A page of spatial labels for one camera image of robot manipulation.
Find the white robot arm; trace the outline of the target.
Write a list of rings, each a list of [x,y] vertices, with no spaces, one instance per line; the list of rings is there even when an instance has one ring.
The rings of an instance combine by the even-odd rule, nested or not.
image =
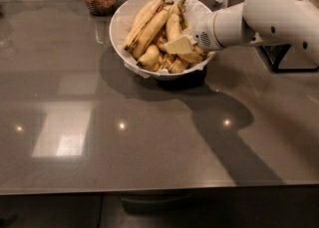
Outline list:
[[[319,62],[319,9],[309,0],[244,0],[210,12],[168,41],[170,54],[185,55],[200,47],[205,52],[232,46],[289,44]]]

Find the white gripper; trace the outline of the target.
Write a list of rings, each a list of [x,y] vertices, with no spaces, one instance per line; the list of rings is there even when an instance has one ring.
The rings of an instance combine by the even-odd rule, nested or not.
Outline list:
[[[205,52],[223,49],[216,37],[213,19],[197,21],[182,32],[184,35],[164,44],[164,48],[169,54],[189,54],[193,51],[193,43],[197,43]]]

